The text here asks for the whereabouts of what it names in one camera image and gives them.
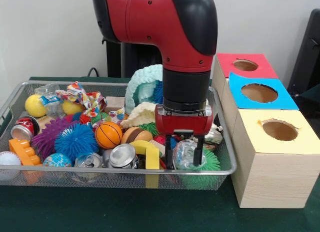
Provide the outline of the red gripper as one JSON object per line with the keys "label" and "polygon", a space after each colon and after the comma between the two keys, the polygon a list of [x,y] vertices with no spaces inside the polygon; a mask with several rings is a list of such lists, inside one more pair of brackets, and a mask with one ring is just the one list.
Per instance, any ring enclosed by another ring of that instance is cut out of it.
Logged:
{"label": "red gripper", "polygon": [[174,169],[173,151],[171,148],[171,135],[179,133],[192,133],[192,140],[196,142],[193,155],[193,164],[202,164],[203,144],[205,136],[211,129],[213,123],[213,109],[206,105],[204,111],[199,113],[185,114],[165,110],[163,105],[155,107],[155,124],[158,132],[165,137],[165,165],[168,170]]}

